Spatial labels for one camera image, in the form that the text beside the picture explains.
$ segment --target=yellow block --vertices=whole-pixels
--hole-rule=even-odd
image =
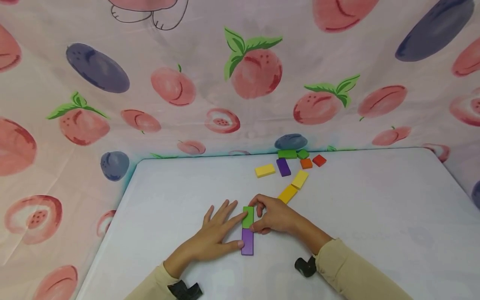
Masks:
[[[274,174],[275,168],[273,167],[273,164],[268,164],[265,166],[255,168],[255,173],[257,174],[257,178],[260,178],[263,176]]]
[[[297,189],[290,184],[283,190],[278,198],[282,200],[283,203],[288,204],[288,202],[293,198],[293,196],[295,196],[296,193]]]
[[[292,181],[292,185],[300,190],[305,180],[307,180],[307,177],[308,173],[300,170],[295,176],[295,179]]]

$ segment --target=black object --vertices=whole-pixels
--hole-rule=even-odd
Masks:
[[[187,289],[187,285],[183,282],[183,280],[168,286],[168,289],[178,300],[197,300],[204,294],[198,283],[195,283],[193,286]]]
[[[306,278],[313,276],[317,271],[317,266],[315,265],[315,257],[310,257],[308,262],[306,262],[303,258],[299,258],[295,262],[295,269],[297,269],[300,274],[305,276]]]

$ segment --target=red block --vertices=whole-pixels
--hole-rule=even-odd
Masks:
[[[321,167],[324,163],[327,162],[327,160],[321,156],[320,154],[315,156],[315,158],[312,160],[314,164],[316,164],[317,166]]]

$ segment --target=purple block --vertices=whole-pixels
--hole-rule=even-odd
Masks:
[[[287,160],[284,158],[279,158],[276,160],[276,165],[278,166],[278,169],[280,170],[280,174],[282,177],[285,176],[290,176],[292,175],[292,172],[290,171],[290,168],[288,167]]]
[[[253,255],[253,232],[248,228],[242,228],[241,239],[245,246],[241,249],[242,255]]]

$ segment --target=orange block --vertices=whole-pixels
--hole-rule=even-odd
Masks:
[[[312,160],[309,158],[301,159],[300,160],[301,168],[302,169],[311,169],[313,167]]]

